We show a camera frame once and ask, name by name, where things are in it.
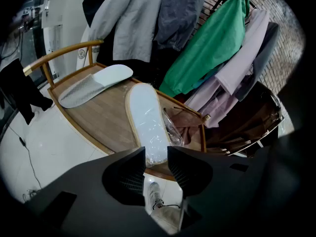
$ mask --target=brick wall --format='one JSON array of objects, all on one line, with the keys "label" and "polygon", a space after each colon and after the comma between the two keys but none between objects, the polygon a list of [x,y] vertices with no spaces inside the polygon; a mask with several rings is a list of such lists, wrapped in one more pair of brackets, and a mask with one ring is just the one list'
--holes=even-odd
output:
[{"label": "brick wall", "polygon": [[[302,55],[305,45],[304,33],[291,8],[284,0],[251,0],[258,9],[270,12],[270,21],[280,25],[280,35],[272,57],[266,69],[260,76],[260,82],[275,94],[286,84],[286,80]],[[196,29],[193,34],[205,23],[217,0],[205,0]],[[293,130],[293,125],[282,107],[284,122],[279,128],[279,134],[287,134]]]}]

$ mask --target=white sneaker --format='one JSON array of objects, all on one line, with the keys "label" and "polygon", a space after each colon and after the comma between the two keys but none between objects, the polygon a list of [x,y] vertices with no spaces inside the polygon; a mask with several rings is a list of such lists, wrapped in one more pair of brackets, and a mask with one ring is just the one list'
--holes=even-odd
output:
[{"label": "white sneaker", "polygon": [[163,200],[160,196],[160,187],[158,183],[153,182],[149,185],[148,196],[152,210],[163,206]]},{"label": "white sneaker", "polygon": [[55,102],[53,101],[53,103],[51,104],[51,106],[49,108],[47,108],[47,110],[45,110],[44,112],[46,113],[48,110],[50,110],[51,108],[53,108],[55,106]]},{"label": "white sneaker", "polygon": [[36,118],[39,116],[39,112],[34,112],[34,117],[32,118],[32,120],[31,120],[31,122],[28,124],[28,126],[31,126],[32,124],[33,124],[33,122],[34,122],[34,120],[36,120]]}]

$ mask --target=white floor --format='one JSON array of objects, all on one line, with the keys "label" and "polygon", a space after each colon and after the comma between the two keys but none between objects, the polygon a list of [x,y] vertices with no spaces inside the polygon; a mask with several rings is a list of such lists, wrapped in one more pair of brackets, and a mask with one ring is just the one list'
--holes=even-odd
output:
[{"label": "white floor", "polygon": [[[49,85],[41,90],[46,97],[49,97],[48,87]],[[41,108],[32,106],[32,109],[39,111],[39,117],[32,126],[28,127],[22,115],[18,113],[10,127],[26,142],[42,187],[77,164],[107,156],[79,134],[56,106],[46,113]],[[10,128],[0,144],[0,171],[12,196],[21,202],[24,202],[22,196],[27,193],[27,189],[39,189],[28,151]],[[148,213],[151,211],[147,189],[151,182],[159,183],[164,204],[181,203],[182,190],[176,182],[144,175],[144,196]]]}]

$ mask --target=green clothing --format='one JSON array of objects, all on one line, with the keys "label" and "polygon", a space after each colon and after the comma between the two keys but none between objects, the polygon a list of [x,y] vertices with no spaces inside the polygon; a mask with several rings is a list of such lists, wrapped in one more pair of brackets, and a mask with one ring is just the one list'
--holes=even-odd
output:
[{"label": "green clothing", "polygon": [[159,88],[174,97],[187,94],[199,79],[229,60],[241,47],[249,0],[226,0],[189,41]]}]

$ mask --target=wooden chair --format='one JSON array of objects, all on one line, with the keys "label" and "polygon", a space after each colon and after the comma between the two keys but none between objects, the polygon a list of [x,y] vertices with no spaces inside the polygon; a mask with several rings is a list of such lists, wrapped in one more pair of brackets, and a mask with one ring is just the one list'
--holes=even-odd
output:
[{"label": "wooden chair", "polygon": [[[88,74],[94,74],[106,67],[103,64],[93,63],[92,61],[92,47],[100,45],[101,43],[103,43],[102,40],[93,40],[64,47],[43,56],[25,67],[23,71],[24,74],[28,76],[33,70],[42,66],[47,81],[50,84],[48,92],[60,112],[69,123],[93,145],[107,154],[114,154],[115,152],[137,148],[136,140],[125,110],[125,95],[134,84],[140,82],[139,80],[134,78],[126,79],[75,108],[63,108],[58,102],[59,95],[69,86],[83,79]],[[84,47],[88,47],[89,65],[54,83],[47,68],[48,61]],[[188,108],[164,93],[157,90],[157,94],[162,108],[181,108],[201,117],[200,113]],[[200,125],[200,129],[192,137],[191,143],[185,147],[206,152],[203,125]],[[147,168],[146,173],[175,181],[168,169],[167,162],[154,165],[152,168]]]}]

